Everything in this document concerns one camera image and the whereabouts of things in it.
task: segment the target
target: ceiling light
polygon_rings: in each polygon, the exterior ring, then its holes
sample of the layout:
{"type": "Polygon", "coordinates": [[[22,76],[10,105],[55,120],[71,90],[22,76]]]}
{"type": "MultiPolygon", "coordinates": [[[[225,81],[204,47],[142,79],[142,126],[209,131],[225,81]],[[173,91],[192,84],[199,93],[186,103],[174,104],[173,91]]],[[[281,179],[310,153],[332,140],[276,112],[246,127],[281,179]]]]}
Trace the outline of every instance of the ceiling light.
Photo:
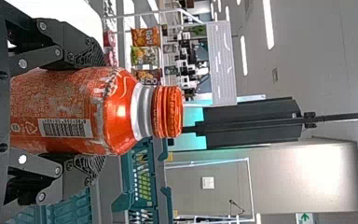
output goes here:
{"type": "Polygon", "coordinates": [[[222,12],[222,0],[217,0],[217,8],[219,9],[219,12],[222,12]]]}
{"type": "Polygon", "coordinates": [[[213,8],[213,3],[211,3],[212,20],[213,20],[213,10],[214,10],[214,8],[213,8]]]}
{"type": "Polygon", "coordinates": [[[226,6],[226,21],[229,21],[229,8],[226,6]]]}
{"type": "Polygon", "coordinates": [[[266,23],[267,47],[272,49],[275,46],[274,29],[272,26],[272,13],[270,0],[263,0],[264,22],[266,23]]]}
{"type": "Polygon", "coordinates": [[[246,58],[245,36],[241,36],[241,54],[242,54],[243,75],[248,76],[248,60],[246,58]]]}

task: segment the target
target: product display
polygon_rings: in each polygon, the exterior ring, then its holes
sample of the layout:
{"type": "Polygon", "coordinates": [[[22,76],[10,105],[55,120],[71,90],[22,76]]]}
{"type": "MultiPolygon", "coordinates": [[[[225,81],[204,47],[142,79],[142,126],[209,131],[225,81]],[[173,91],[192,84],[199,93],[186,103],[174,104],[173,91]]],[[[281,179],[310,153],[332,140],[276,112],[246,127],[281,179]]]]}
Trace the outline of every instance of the product display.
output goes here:
{"type": "Polygon", "coordinates": [[[116,39],[110,30],[103,32],[103,59],[106,65],[117,67],[116,39]]]}
{"type": "Polygon", "coordinates": [[[136,77],[144,85],[160,85],[162,70],[131,70],[132,75],[136,77]]]}
{"type": "Polygon", "coordinates": [[[151,64],[158,66],[158,48],[139,48],[131,46],[131,64],[132,66],[143,64],[151,64]]]}
{"type": "Polygon", "coordinates": [[[164,73],[167,76],[173,76],[173,75],[179,75],[179,69],[175,65],[173,66],[165,66],[164,67],[164,73]]]}
{"type": "Polygon", "coordinates": [[[162,46],[163,53],[178,53],[179,52],[179,44],[165,44],[162,46]]]}
{"type": "Polygon", "coordinates": [[[179,88],[145,86],[121,68],[11,79],[11,145],[36,154],[122,155],[145,137],[178,136],[182,116],[179,88]]]}
{"type": "Polygon", "coordinates": [[[131,29],[132,44],[134,47],[160,46],[161,38],[159,27],[131,29]]]}

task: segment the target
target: exit sign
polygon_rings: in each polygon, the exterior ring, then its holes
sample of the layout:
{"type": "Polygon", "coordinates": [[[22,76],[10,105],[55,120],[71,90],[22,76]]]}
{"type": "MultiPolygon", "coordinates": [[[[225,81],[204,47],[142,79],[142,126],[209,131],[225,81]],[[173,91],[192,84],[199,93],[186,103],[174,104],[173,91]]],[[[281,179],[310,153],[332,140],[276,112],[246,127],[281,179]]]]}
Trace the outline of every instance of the exit sign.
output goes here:
{"type": "Polygon", "coordinates": [[[296,213],[296,224],[317,224],[312,213],[296,213]]]}

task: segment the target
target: bottle neck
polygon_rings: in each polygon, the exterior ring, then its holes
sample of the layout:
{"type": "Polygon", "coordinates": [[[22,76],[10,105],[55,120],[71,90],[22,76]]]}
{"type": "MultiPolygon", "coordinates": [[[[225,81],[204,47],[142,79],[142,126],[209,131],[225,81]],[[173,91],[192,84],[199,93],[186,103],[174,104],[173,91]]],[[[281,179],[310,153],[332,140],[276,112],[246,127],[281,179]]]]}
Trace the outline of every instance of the bottle neck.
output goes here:
{"type": "Polygon", "coordinates": [[[131,98],[131,127],[137,141],[153,135],[151,108],[155,88],[137,83],[131,98]]]}
{"type": "Polygon", "coordinates": [[[152,135],[177,137],[183,129],[182,91],[137,83],[131,98],[131,127],[137,141],[152,135]]]}

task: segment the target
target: snack bag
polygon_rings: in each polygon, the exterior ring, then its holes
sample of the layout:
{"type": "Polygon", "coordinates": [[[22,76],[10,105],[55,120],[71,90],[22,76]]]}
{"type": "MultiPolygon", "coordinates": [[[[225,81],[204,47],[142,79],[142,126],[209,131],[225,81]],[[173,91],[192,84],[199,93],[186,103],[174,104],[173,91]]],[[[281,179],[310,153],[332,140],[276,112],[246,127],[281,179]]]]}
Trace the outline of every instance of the snack bag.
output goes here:
{"type": "Polygon", "coordinates": [[[161,85],[162,70],[160,68],[154,70],[132,69],[131,73],[144,85],[161,85]]]}
{"type": "Polygon", "coordinates": [[[160,46],[159,27],[131,29],[132,44],[135,47],[160,46]]]}
{"type": "Polygon", "coordinates": [[[158,66],[158,48],[138,48],[131,46],[131,64],[132,66],[143,64],[158,66]]]}

